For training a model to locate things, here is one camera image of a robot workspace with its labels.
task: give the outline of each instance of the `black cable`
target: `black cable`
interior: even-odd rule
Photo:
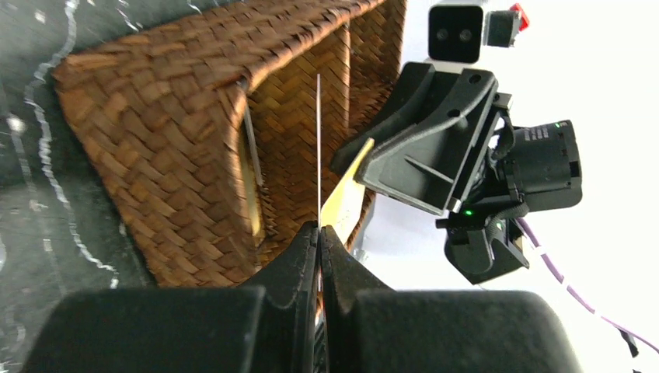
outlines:
[[[497,141],[497,147],[494,148],[491,155],[493,161],[503,159],[515,146],[515,127],[512,124],[511,118],[508,115],[503,115],[501,119],[504,120],[505,126],[495,133],[499,135],[499,139]]]

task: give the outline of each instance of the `black table surface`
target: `black table surface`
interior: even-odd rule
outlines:
[[[0,0],[0,373],[20,371],[65,295],[154,286],[64,121],[52,68],[68,53],[225,3]]]

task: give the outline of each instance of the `woven basket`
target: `woven basket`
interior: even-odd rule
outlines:
[[[329,165],[392,89],[405,5],[238,2],[55,69],[66,120],[161,285],[239,284],[316,219],[316,76]],[[246,150],[247,105],[262,187]],[[337,182],[325,168],[323,197]]]

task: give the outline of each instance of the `metal rod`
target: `metal rod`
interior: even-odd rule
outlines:
[[[254,135],[254,125],[252,124],[252,115],[249,112],[249,104],[245,108],[245,129],[247,130],[247,142],[249,143],[249,153],[252,156],[254,174],[256,176],[256,185],[263,186],[263,174],[261,173],[261,163],[259,161],[259,151],[256,148],[256,136]]]

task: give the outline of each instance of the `thin wire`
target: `thin wire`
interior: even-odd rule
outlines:
[[[320,232],[320,229],[323,227],[323,225],[320,222],[320,209],[322,208],[321,206],[321,188],[320,188],[320,174],[322,172],[321,170],[321,163],[320,163],[320,74],[318,74],[317,81],[316,81],[316,157],[317,159],[317,164],[316,164],[316,183],[318,187],[318,230]]]
[[[520,225],[521,230],[522,230],[522,231],[524,232],[524,234],[528,237],[528,239],[531,241],[531,243],[533,244],[533,246],[534,246],[535,248],[539,248],[539,247],[540,247],[540,241],[538,240],[538,238],[535,236],[535,234],[534,234],[533,231],[531,230],[531,227],[528,225],[528,222],[526,222],[526,220],[523,219],[523,218],[518,218],[518,219],[517,219],[517,222],[518,222],[518,224]],[[563,275],[558,271],[558,269],[556,268],[556,265],[554,265],[554,263],[551,261],[551,259],[550,259],[549,256],[547,255],[547,253],[540,254],[540,257],[542,258],[542,261],[545,262],[545,265],[547,266],[547,268],[549,269],[549,271],[550,271],[550,272],[554,275],[554,277],[558,280],[558,282],[561,283],[561,284],[564,284],[564,283],[566,282],[566,281],[565,281],[565,276],[563,276]],[[571,286],[567,286],[567,291],[570,293],[570,295],[572,295],[572,297],[573,297],[574,299],[577,300],[577,302],[579,302],[581,305],[583,305],[583,306],[584,306],[584,307],[585,307],[590,313],[592,313],[593,315],[595,315],[595,308],[594,308],[594,307],[591,307],[588,303],[586,303],[586,302],[584,301],[584,299],[583,299],[581,296],[579,296],[579,294],[578,294],[578,293],[577,293],[577,292],[576,292]],[[620,326],[620,325],[617,324],[616,322],[613,322],[613,321],[611,321],[610,319],[608,319],[608,318],[606,318],[606,317],[604,317],[604,316],[602,316],[602,315],[600,315],[599,317],[600,317],[602,320],[606,321],[608,324],[614,326],[616,329],[618,329],[618,330],[622,330],[623,332],[629,334],[630,336],[633,336],[633,337],[636,338],[637,340],[639,340],[639,341],[645,343],[649,348],[653,349],[655,352],[657,352],[657,353],[659,354],[659,347],[653,345],[650,341],[646,340],[645,338],[639,336],[638,334],[636,334],[636,333],[634,333],[634,332],[629,331],[627,328],[624,328],[624,327]]]

